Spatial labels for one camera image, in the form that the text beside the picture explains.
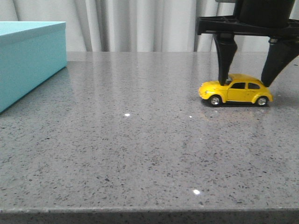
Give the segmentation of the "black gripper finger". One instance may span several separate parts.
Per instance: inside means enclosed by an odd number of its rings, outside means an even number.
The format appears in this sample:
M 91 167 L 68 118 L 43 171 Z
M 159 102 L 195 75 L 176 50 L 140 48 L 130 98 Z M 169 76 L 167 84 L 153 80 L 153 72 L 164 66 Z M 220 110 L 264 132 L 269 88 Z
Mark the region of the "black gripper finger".
M 299 55 L 299 38 L 271 38 L 261 81 L 269 87 L 278 74 Z
M 219 64 L 218 81 L 224 85 L 228 78 L 230 65 L 237 50 L 234 34 L 217 33 L 213 35 Z

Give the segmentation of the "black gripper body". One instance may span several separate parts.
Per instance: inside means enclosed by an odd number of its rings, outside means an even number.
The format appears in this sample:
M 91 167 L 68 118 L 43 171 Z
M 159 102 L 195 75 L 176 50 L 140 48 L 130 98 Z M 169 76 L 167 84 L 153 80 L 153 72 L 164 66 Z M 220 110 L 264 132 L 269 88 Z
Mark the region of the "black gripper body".
M 196 32 L 296 37 L 299 21 L 289 18 L 293 5 L 293 0 L 236 0 L 232 15 L 198 17 Z

